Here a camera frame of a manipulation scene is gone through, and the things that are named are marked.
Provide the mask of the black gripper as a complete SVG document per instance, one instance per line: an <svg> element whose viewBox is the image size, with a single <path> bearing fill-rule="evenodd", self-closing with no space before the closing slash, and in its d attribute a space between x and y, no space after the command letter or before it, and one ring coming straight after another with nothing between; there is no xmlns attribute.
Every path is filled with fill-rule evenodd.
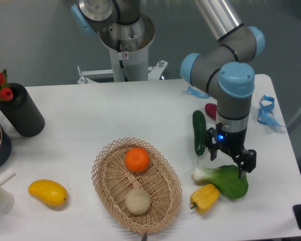
<svg viewBox="0 0 301 241"><path fill-rule="evenodd" d="M223 130L223 127L222 123L218 123L206 131L205 146L211 161L216 159L218 150L231 157L238 166L238 178L241 179L244 172L250 173L255 169L256 151L244 147L247 129L233 133Z"/></svg>

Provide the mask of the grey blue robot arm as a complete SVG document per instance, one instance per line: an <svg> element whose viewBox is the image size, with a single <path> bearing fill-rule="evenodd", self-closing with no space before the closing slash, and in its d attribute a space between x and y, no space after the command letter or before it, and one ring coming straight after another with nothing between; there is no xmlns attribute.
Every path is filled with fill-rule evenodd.
<svg viewBox="0 0 301 241"><path fill-rule="evenodd" d="M244 147L255 73L248 64L265 46L263 33L244 26L229 1L197 1L218 48L209 55L184 58L181 77L217 100L216 126L208 130L205 146L230 156L239 172L256 167L256 152ZM109 49L116 82L149 80L148 47L155 28L140 11L139 1L78 1L71 11L82 30L98 33Z"/></svg>

